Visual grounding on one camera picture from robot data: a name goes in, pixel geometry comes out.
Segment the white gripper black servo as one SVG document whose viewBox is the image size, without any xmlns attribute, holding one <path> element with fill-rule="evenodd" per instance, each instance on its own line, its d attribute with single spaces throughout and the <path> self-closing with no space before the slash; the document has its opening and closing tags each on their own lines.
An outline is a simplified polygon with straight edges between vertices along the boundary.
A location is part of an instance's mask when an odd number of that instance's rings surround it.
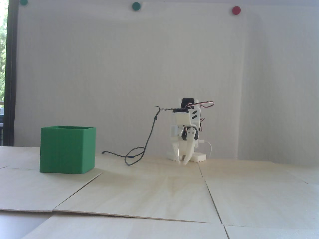
<svg viewBox="0 0 319 239">
<path fill-rule="evenodd" d="M 186 165 L 193 156 L 195 144 L 199 139 L 198 127 L 195 124 L 176 124 L 171 126 L 170 136 L 172 140 L 171 160 L 181 162 Z"/>
</svg>

